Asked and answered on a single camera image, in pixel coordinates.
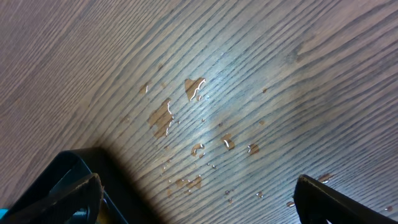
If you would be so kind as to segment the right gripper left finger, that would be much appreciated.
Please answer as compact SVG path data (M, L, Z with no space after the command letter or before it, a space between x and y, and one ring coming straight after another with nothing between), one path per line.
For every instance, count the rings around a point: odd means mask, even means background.
M93 173L16 213L4 216L1 223L95 223L102 199L100 177Z

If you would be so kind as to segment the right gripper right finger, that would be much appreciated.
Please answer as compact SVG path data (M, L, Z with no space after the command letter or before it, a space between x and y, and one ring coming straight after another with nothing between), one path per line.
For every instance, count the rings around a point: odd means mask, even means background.
M298 177L294 203L301 223L397 224L308 175Z

